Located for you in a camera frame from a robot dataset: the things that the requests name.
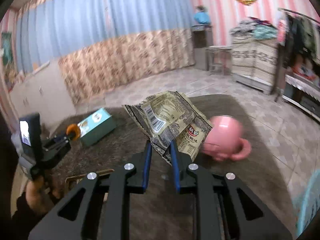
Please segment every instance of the blue cloth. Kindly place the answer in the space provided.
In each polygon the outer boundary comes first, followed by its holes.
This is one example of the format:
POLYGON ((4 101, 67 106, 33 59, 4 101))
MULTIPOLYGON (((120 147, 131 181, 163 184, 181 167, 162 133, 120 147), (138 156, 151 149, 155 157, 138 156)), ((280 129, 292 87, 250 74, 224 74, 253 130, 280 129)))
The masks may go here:
POLYGON ((210 24, 210 17, 206 12, 197 12, 194 16, 195 20, 199 24, 210 24))
POLYGON ((256 40, 273 39, 277 37, 278 30, 266 25, 257 25, 253 30, 253 36, 256 40))
POLYGON ((190 28, 191 0, 47 0, 17 20, 18 70, 131 33, 190 28))

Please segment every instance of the striped wallpaper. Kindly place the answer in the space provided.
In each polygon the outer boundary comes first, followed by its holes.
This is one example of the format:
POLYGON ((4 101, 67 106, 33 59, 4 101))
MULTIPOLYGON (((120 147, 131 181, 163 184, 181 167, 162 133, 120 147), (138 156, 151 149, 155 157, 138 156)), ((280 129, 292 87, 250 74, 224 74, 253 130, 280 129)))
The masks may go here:
POLYGON ((320 21, 320 17, 309 0, 257 0, 250 6, 243 5, 236 0, 192 0, 192 3, 194 8, 204 5, 208 9, 213 25, 215 45, 230 45, 229 30, 247 16, 268 20, 276 25, 278 7, 297 11, 320 21))
POLYGON ((2 21, 0 22, 1 32, 13 32, 15 29, 16 22, 16 11, 9 9, 4 15, 2 21))

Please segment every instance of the sleeve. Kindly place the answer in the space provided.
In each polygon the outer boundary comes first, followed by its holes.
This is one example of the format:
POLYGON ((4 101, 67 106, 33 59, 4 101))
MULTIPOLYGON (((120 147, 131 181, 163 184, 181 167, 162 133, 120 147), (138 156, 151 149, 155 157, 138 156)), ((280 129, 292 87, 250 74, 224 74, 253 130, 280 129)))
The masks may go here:
POLYGON ((30 231, 42 219, 43 216, 37 216, 28 206, 26 193, 24 192, 17 199, 17 210, 12 216, 12 226, 15 230, 17 238, 27 240, 30 231))

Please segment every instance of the hand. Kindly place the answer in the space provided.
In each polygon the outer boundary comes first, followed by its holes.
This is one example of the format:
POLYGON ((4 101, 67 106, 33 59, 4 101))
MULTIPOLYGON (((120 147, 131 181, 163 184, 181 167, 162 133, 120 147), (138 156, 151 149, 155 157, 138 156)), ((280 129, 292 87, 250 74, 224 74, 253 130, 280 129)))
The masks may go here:
POLYGON ((29 181, 26 187, 26 200, 31 210, 36 215, 47 214, 54 206, 49 195, 45 193, 44 177, 39 176, 34 181, 29 181))
POLYGON ((47 187, 50 188, 51 194, 56 198, 56 199, 61 199, 62 198, 62 191, 61 191, 61 185, 58 183, 58 181, 52 176, 51 170, 46 170, 44 171, 44 175, 46 178, 47 182, 47 187))

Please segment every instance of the silver screw head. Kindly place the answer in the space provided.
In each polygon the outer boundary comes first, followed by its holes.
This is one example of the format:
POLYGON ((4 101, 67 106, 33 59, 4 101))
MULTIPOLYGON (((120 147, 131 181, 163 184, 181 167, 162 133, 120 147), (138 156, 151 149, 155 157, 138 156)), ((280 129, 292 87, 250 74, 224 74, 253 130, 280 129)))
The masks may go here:
POLYGON ((161 175, 161 178, 164 179, 164 180, 169 180, 169 176, 168 176, 168 175, 165 175, 165 174, 162 174, 162 175, 161 175))
POLYGON ((88 179, 95 179, 96 177, 97 177, 97 173, 95 173, 95 172, 90 172, 87 175, 88 179))
POLYGON ((195 163, 191 163, 191 164, 189 164, 188 168, 192 171, 195 171, 199 168, 199 166, 195 163))
POLYGON ((124 166, 124 169, 125 170, 132 170, 134 168, 134 165, 132 163, 127 163, 125 166, 124 166))
POLYGON ((228 172, 228 173, 226 174, 226 178, 227 178, 227 179, 235 179, 236 176, 235 176, 232 172, 228 172))

